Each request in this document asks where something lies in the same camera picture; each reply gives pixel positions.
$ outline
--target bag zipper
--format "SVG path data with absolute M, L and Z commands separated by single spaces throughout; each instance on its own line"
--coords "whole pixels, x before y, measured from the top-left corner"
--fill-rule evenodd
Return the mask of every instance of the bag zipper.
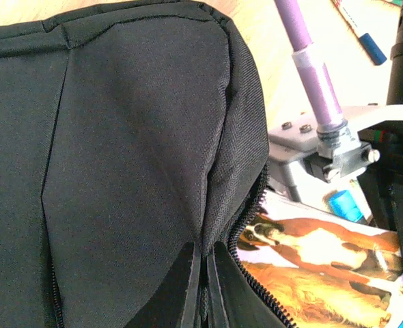
M 271 311 L 279 318 L 279 320 L 285 325 L 286 328 L 298 328 L 296 323 L 293 323 L 293 318 L 290 317 L 287 309 L 282 306 L 280 301 L 278 301 L 266 288 L 259 283 L 251 274 L 244 268 L 242 265 L 237 251 L 237 243 L 238 239 L 244 231 L 245 227 L 253 221 L 256 216 L 256 213 L 259 212 L 262 206 L 262 202 L 265 199 L 266 188 L 268 186 L 268 166 L 265 165 L 264 169 L 261 172 L 259 178 L 259 185 L 257 186 L 257 191 L 253 201 L 250 203 L 247 212 L 245 215 L 240 217 L 238 221 L 232 226 L 230 230 L 229 239 L 227 241 L 227 249 L 230 252 L 230 255 L 234 259 L 236 265 L 241 270 L 241 273 L 246 278 L 250 287 L 252 287 L 253 291 L 258 295 L 258 297 L 268 306 Z
M 51 294 L 53 296 L 53 308 L 56 319 L 56 328 L 64 328 L 64 318 L 62 316 L 62 306 L 60 299 L 59 286 L 57 285 L 56 272 L 54 270 L 54 264 L 51 263 Z

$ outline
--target dog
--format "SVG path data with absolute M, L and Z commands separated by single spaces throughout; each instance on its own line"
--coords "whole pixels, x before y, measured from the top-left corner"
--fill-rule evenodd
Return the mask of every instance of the dog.
M 403 272 L 397 234 L 368 236 L 328 221 L 310 218 L 270 220 L 260 213 L 240 235 L 238 248 L 251 251 L 270 246 L 280 256 L 308 271 L 330 275 L 368 288 L 403 294 L 394 282 Z M 378 277 L 362 272 L 376 271 Z
M 277 298 L 298 327 L 385 327 L 391 318 L 388 300 L 353 290 L 346 280 L 301 268 L 242 264 Z

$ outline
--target dog picture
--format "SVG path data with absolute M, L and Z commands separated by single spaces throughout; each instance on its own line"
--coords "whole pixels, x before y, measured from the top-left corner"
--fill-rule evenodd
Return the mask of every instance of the dog picture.
M 368 236 L 330 221 L 295 218 L 273 221 L 260 213 L 240 235 L 238 248 L 269 246 L 282 258 L 310 272 L 344 279 L 355 290 L 403 294 L 394 280 L 403 272 L 397 235 Z
M 353 290 L 344 279 L 302 268 L 242 263 L 303 328 L 383 328 L 388 299 Z

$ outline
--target table surface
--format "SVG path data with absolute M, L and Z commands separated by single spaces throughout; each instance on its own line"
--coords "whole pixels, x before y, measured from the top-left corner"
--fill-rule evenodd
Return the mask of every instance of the table surface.
M 0 0 L 0 25 L 48 18 L 118 0 Z M 291 59 L 292 47 L 273 0 L 206 0 L 234 19 L 255 58 L 264 89 L 268 127 L 311 111 Z M 385 104 L 391 60 L 375 66 L 331 0 L 298 0 L 313 41 L 319 46 L 339 103 Z M 355 0 L 351 14 L 389 58 L 400 8 L 381 0 Z

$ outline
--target purple pole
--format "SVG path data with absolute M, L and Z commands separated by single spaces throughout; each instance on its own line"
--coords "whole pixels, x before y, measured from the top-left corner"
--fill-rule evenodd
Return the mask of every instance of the purple pole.
M 343 113 L 333 90 L 331 79 L 306 28 L 297 0 L 275 0 L 290 39 L 292 55 L 302 80 L 320 132 L 344 125 Z

